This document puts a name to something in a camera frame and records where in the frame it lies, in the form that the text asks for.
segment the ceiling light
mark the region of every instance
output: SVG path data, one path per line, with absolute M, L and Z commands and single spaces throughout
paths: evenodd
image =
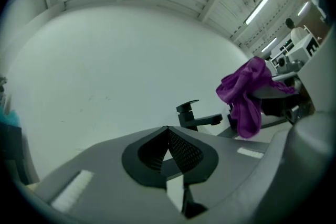
M 305 7 L 308 5 L 308 2 L 306 2 L 305 4 L 304 4 L 304 6 L 302 7 L 302 9 L 299 11 L 299 13 L 298 13 L 298 16 L 300 16 L 300 14 L 303 12 L 303 10 L 305 9 Z
M 269 46 L 271 46 L 273 43 L 274 43 L 274 41 L 276 41 L 277 40 L 277 38 L 275 37 L 271 42 L 270 42 L 270 44 L 268 44 L 261 52 L 264 52 Z
M 267 1 L 268 0 L 261 0 L 261 2 L 259 3 L 259 5 L 254 9 L 254 11 L 252 12 L 252 14 L 245 21 L 245 23 L 247 25 L 254 19 L 254 17 L 256 17 L 256 15 L 259 13 L 259 11 L 261 11 L 261 9 L 264 7 L 264 5 L 266 4 Z

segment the purple cloth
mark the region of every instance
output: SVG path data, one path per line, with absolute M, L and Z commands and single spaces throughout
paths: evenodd
M 284 93 L 296 93 L 294 87 L 273 81 L 265 61 L 259 57 L 253 57 L 236 72 L 226 76 L 216 89 L 221 100 L 233 104 L 231 117 L 238 120 L 241 137 L 250 138 L 261 128 L 261 99 L 251 99 L 249 94 L 267 84 Z

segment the black faucet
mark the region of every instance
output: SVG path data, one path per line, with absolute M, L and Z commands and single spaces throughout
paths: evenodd
M 217 125 L 221 122 L 221 120 L 223 119 L 222 114 L 216 114 L 208 117 L 195 119 L 194 113 L 191 109 L 191 104 L 197 101 L 199 100 L 189 101 L 176 107 L 176 110 L 179 113 L 178 120 L 180 121 L 181 127 L 198 131 L 197 126 L 208 124 Z

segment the white wall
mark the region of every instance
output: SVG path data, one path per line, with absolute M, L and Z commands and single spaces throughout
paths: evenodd
M 63 2 L 47 9 L 45 0 L 8 0 L 0 17 L 0 74 L 7 74 L 25 43 L 64 9 Z
M 0 18 L 0 54 L 25 25 L 46 9 L 45 0 L 8 0 Z
M 215 89 L 247 61 L 201 23 L 156 9 L 106 6 L 63 14 L 23 47 L 6 91 L 20 117 L 40 178 L 100 141 L 179 125 L 176 106 L 195 117 L 224 113 Z
M 240 49 L 243 51 L 243 53 L 246 55 L 246 57 L 247 57 L 248 59 L 251 59 L 251 58 L 254 57 L 253 53 L 250 51 L 249 48 L 247 48 L 246 45 L 241 44 L 241 45 L 240 45 Z

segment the teal object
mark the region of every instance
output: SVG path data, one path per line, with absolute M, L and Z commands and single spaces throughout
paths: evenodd
M 16 114 L 15 110 L 10 111 L 6 115 L 4 108 L 0 108 L 0 122 L 14 127 L 20 127 L 20 119 L 19 116 Z

